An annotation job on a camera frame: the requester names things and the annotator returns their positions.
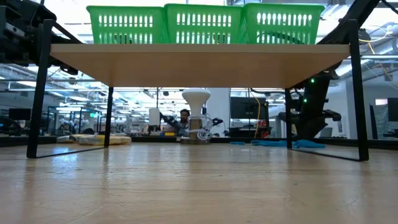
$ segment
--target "wooden table surface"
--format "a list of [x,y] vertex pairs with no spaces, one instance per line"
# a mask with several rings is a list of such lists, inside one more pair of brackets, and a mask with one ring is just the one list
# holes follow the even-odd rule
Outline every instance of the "wooden table surface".
[[369,162],[353,162],[230,144],[134,143],[37,160],[25,150],[0,148],[0,223],[398,220],[397,151],[370,150]]
[[52,44],[51,55],[108,86],[290,88],[349,46]]

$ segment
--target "yellow object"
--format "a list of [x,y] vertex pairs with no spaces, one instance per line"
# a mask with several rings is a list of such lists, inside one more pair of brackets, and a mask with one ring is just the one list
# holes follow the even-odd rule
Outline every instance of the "yellow object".
[[[70,138],[77,144],[84,146],[102,146],[105,141],[105,135],[93,134],[74,134]],[[131,142],[130,137],[110,136],[109,145],[127,144]]]
[[378,38],[378,39],[376,39],[376,40],[361,40],[361,39],[360,39],[359,41],[366,42],[366,43],[377,42],[377,41],[379,41],[379,40],[382,40],[382,39],[386,38],[387,35],[388,35],[388,30],[387,30],[387,32],[384,34],[383,37],[380,37],[380,38]]
[[260,120],[260,109],[261,109],[261,104],[260,104],[260,101],[259,101],[259,99],[257,99],[257,97],[255,97],[251,91],[250,91],[250,94],[251,94],[251,95],[254,97],[254,99],[256,99],[256,100],[257,100],[257,103],[259,104],[259,111],[257,112],[257,126],[256,126],[256,133],[254,133],[254,137],[256,137],[256,136],[257,136],[257,132],[258,132],[258,130],[259,130],[259,120]]

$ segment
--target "wooden shelf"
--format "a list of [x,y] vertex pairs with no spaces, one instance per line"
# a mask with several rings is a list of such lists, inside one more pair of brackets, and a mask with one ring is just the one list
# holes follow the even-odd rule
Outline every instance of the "wooden shelf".
[[51,56],[108,86],[288,88],[349,46],[52,44]]

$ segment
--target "green plastic basket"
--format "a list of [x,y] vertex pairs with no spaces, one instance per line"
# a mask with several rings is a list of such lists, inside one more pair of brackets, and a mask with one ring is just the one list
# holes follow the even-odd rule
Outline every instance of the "green plastic basket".
[[166,44],[162,7],[87,6],[95,44]]
[[242,44],[315,44],[323,6],[256,4],[243,7]]
[[170,43],[238,44],[241,7],[166,4]]

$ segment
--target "person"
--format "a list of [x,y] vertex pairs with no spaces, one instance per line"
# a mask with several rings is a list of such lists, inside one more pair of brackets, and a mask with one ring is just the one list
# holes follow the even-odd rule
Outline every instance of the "person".
[[177,130],[178,136],[188,136],[188,130],[189,130],[188,117],[189,116],[190,116],[189,110],[182,109],[180,111],[180,122],[178,123],[178,130]]
[[168,127],[162,130],[163,132],[175,132],[177,136],[188,136],[189,123],[188,117],[190,112],[187,109],[182,109],[180,111],[180,122],[177,123],[177,129],[173,127]]

